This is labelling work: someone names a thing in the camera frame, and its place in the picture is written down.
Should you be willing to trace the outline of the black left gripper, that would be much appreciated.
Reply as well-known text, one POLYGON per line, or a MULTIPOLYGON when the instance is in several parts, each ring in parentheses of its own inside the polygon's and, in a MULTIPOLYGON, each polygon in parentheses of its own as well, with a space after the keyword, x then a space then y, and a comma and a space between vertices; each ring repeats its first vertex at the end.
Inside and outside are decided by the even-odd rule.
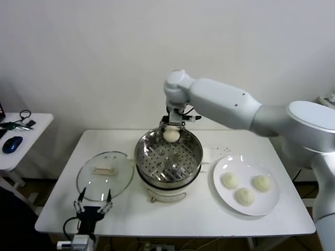
POLYGON ((96 223, 104 218, 104 213, 107 213, 113 206, 111 190, 109 189, 106 203, 100 208, 95 206, 82 206, 82 201, 85 196, 86 188, 84 188, 77 200, 74 201, 74 208, 79 211, 76 216, 80 221, 78 234, 93 235, 96 223))

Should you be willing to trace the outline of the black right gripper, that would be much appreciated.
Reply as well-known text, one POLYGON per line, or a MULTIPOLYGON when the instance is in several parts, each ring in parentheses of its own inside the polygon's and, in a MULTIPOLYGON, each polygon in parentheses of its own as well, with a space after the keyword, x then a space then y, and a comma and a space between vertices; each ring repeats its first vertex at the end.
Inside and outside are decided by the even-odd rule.
MULTIPOLYGON (((168 125, 169 125, 169 116, 163 116, 161 119, 161 124, 159 125, 159 128, 162 131, 165 131, 168 125)), ((184 130, 184 129, 185 129, 185 122, 182 122, 179 126, 179 130, 184 130)))

